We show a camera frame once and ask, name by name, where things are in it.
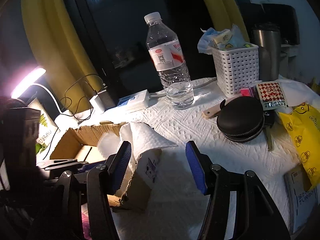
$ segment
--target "white tablecloth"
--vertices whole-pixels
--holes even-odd
[[[196,80],[195,85],[209,79]],[[195,103],[186,110],[173,109],[166,98],[154,99],[154,105],[130,114],[114,115],[108,111],[92,116],[82,125],[100,121],[145,122],[178,147],[163,150],[157,179],[145,213],[113,213],[122,240],[196,239],[208,204],[208,196],[197,190],[185,156],[185,145],[195,141],[201,153],[228,171],[253,170],[275,201],[289,225],[289,203],[283,175],[299,163],[299,157],[286,130],[275,123],[271,129],[274,150],[267,151],[264,134],[239,144],[227,140],[218,130],[216,118],[205,120],[201,112],[225,98],[216,82],[195,90]],[[230,221],[226,239],[232,237],[235,194],[231,196]]]

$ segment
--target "white bottle cap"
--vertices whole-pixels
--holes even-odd
[[[161,20],[161,16],[160,16],[160,13],[158,13],[158,12],[149,13],[148,15],[146,15],[144,17],[144,20],[146,21],[146,23],[151,23],[156,20]]]

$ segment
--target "white woven basket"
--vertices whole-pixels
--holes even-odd
[[[252,46],[227,51],[213,49],[217,83],[227,97],[240,93],[240,88],[259,80],[258,46]]]

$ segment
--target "water bottle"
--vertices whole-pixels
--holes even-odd
[[[149,26],[147,48],[167,98],[175,109],[192,105],[194,96],[186,61],[174,31],[162,23],[158,12],[144,17]]]

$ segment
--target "yellow package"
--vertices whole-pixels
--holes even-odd
[[[312,189],[320,183],[320,113],[314,107],[303,103],[291,114],[279,115],[299,152]]]

